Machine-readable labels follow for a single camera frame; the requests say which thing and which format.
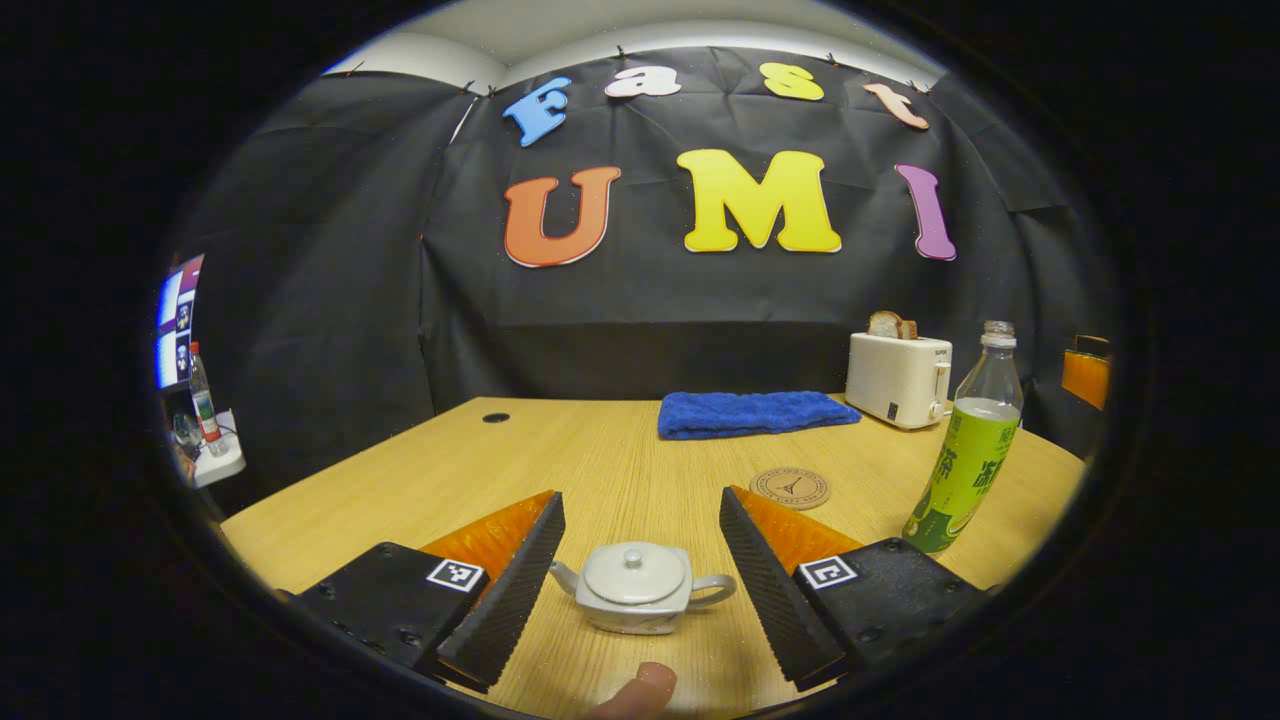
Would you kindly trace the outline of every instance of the toast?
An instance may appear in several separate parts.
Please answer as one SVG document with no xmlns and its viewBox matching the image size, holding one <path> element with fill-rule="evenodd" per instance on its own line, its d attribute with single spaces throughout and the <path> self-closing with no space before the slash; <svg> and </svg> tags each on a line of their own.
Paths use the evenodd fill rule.
<svg viewBox="0 0 1280 720">
<path fill-rule="evenodd" d="M 915 320 L 904 320 L 897 313 L 881 310 L 872 315 L 867 325 L 867 334 L 876 337 L 896 337 L 899 340 L 916 340 L 919 334 L 915 329 Z"/>
</svg>

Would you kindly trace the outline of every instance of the coaster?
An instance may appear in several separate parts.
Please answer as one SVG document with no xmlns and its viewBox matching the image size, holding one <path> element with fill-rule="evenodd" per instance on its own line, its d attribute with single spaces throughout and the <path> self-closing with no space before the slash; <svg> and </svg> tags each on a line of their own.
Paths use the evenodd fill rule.
<svg viewBox="0 0 1280 720">
<path fill-rule="evenodd" d="M 751 480 L 751 492 L 792 510 L 809 510 L 827 502 L 831 486 L 810 470 L 774 468 Z"/>
</svg>

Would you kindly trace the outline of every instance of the teapot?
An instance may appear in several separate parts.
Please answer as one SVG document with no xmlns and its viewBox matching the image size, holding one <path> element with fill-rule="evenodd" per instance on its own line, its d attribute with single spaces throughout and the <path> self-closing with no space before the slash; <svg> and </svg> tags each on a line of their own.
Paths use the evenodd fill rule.
<svg viewBox="0 0 1280 720">
<path fill-rule="evenodd" d="M 652 542 L 598 547 L 582 564 L 581 577 L 559 561 L 552 562 L 548 573 L 577 601 L 593 625 L 635 635 L 671 633 L 686 609 L 714 605 L 737 589 L 728 575 L 694 579 L 687 552 Z M 708 588 L 721 591 L 690 597 Z"/>
</svg>

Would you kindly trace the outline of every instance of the teapot spout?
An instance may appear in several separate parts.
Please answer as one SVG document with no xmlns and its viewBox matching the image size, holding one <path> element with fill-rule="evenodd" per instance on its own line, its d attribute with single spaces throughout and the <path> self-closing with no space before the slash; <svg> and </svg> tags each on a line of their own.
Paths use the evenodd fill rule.
<svg viewBox="0 0 1280 720">
<path fill-rule="evenodd" d="M 559 560 L 553 561 L 552 566 L 548 568 L 547 571 L 550 573 L 553 578 L 556 578 L 556 582 L 559 583 L 561 589 L 567 592 L 570 597 L 575 597 L 577 594 L 577 573 L 570 570 Z"/>
</svg>

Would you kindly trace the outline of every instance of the folded towel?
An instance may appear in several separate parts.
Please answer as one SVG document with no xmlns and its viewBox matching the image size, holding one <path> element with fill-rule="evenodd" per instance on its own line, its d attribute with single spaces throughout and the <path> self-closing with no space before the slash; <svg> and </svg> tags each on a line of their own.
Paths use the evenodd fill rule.
<svg viewBox="0 0 1280 720">
<path fill-rule="evenodd" d="M 658 434 L 666 439 L 790 433 L 856 423 L 863 415 L 820 392 L 673 392 L 662 398 Z"/>
</svg>

